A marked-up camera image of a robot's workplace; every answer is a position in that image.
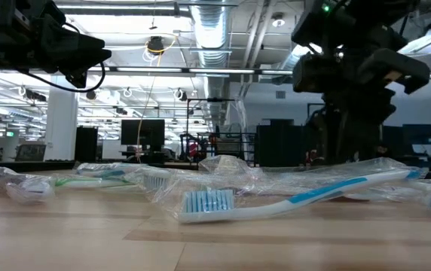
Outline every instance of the wooden table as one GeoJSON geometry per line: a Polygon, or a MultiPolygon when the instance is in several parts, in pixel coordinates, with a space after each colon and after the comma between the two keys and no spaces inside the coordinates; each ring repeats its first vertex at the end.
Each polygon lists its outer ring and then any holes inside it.
{"type": "Polygon", "coordinates": [[[431,209],[323,202],[285,217],[179,225],[135,191],[0,194],[0,271],[431,270],[431,209]]]}

